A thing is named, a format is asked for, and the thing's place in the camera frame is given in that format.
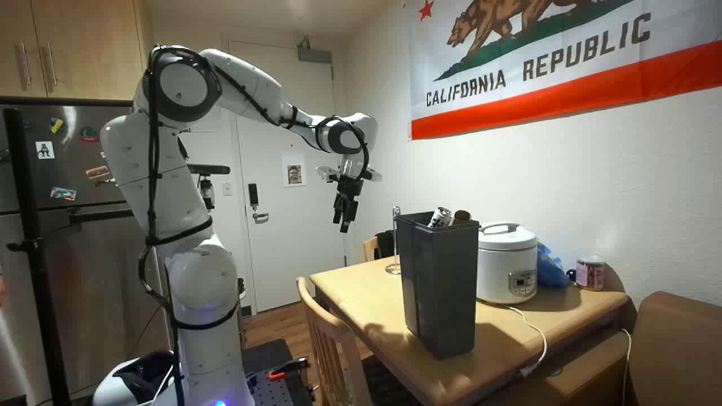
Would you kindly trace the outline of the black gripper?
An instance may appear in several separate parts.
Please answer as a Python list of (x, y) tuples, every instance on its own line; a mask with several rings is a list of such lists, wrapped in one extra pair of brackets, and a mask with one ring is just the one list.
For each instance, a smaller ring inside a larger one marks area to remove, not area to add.
[(341, 233), (346, 233), (357, 219), (357, 206), (362, 184), (358, 178), (341, 176), (333, 200), (333, 224), (341, 224)]

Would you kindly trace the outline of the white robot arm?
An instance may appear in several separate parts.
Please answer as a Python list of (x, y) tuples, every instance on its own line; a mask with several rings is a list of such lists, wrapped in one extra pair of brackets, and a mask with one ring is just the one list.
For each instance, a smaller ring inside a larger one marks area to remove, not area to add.
[(155, 300), (169, 317), (174, 351), (152, 396), (160, 406), (254, 406), (240, 364), (237, 268), (179, 148), (179, 136), (216, 106), (336, 153), (341, 165), (325, 178), (336, 186), (339, 227), (353, 222), (361, 187), (375, 178), (375, 117), (310, 116), (293, 106), (270, 74), (220, 50), (151, 50), (132, 111), (103, 125), (98, 142), (144, 233), (144, 251), (166, 271)]

